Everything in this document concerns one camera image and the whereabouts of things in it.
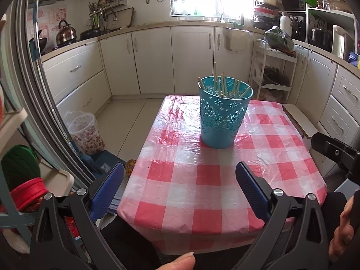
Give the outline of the person's left hand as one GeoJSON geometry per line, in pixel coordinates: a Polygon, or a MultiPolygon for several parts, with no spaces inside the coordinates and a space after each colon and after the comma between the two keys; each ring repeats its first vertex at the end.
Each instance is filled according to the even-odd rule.
{"type": "Polygon", "coordinates": [[[192,270],[195,265],[195,257],[193,252],[179,256],[174,261],[162,265],[157,270],[192,270]]]}

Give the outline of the person's right hand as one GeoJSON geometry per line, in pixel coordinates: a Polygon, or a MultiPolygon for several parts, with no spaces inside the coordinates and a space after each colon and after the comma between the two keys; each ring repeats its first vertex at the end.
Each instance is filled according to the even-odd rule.
{"type": "Polygon", "coordinates": [[[336,262],[348,248],[354,236],[354,229],[350,224],[350,213],[353,208],[354,197],[351,197],[340,214],[340,225],[334,231],[334,237],[329,244],[329,259],[336,262]]]}

